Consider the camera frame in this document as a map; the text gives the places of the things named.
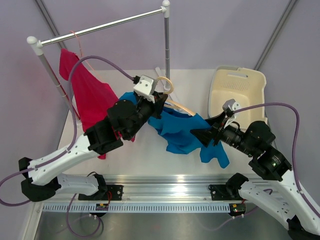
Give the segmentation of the beige plastic hanger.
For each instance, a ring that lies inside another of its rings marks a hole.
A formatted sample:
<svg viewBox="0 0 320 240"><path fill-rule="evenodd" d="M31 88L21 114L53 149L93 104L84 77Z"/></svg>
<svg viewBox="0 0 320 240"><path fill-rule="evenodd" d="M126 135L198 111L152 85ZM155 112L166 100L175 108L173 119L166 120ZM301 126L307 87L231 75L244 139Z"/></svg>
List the beige plastic hanger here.
<svg viewBox="0 0 320 240"><path fill-rule="evenodd" d="M158 76L156 79L157 83L159 81L165 81L165 84L163 85L163 89L164 89L164 94L167 94L169 97L171 96L171 94L174 93L174 85L172 83L172 81L165 77L165 76ZM186 112L188 115L190 116L195 116L196 113L193 112L192 110L188 109L187 107L183 106L182 104L172 100L172 99L167 99L166 103L164 104L165 107L170 108L170 109L180 109L184 112Z"/></svg>

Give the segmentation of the blue t shirt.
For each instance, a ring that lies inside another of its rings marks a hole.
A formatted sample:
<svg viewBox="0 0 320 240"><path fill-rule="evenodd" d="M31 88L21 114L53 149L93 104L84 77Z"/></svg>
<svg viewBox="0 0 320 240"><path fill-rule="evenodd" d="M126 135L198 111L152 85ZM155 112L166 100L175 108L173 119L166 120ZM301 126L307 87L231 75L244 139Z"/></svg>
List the blue t shirt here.
<svg viewBox="0 0 320 240"><path fill-rule="evenodd" d="M199 114L191 116L164 107L160 119L150 117L147 123L167 141L166 151L170 153L188 155L196 149L200 149L199 157L202 163L206 164L217 159L219 166L223 169L230 164L221 142L214 146L211 141L206 147L191 134L193 129L209 128L209 124Z"/></svg>

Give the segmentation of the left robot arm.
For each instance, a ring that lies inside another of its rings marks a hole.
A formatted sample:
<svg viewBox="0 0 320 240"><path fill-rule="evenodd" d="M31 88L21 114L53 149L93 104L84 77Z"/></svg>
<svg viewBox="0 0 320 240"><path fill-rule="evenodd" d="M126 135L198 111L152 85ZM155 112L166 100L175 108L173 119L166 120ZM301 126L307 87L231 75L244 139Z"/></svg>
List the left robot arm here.
<svg viewBox="0 0 320 240"><path fill-rule="evenodd" d="M103 200L108 185L100 174L66 175L64 171L95 157L102 156L131 141L150 117L161 118L168 95L154 92L152 101L133 93L136 102L118 100L107 116L88 128L70 145L38 159L23 157L18 161L25 179L21 191L31 202L42 202L56 194L78 194L80 200Z"/></svg>

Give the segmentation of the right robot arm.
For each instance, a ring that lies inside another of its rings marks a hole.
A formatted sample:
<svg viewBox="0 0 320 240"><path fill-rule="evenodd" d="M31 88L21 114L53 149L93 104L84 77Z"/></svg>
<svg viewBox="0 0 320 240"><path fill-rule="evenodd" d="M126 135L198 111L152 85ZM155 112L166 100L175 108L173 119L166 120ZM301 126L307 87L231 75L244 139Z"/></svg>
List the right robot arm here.
<svg viewBox="0 0 320 240"><path fill-rule="evenodd" d="M246 131L241 131L227 124L228 119L228 115L221 113L207 119L210 128L192 129L190 133L205 147L223 142L251 158L248 163L251 169L268 181L284 202L261 190L241 173L235 173L225 183L227 195L254 203L281 223L293 240L318 240L320 218L298 189L293 166L272 146L276 137L269 126L264 121L254 121Z"/></svg>

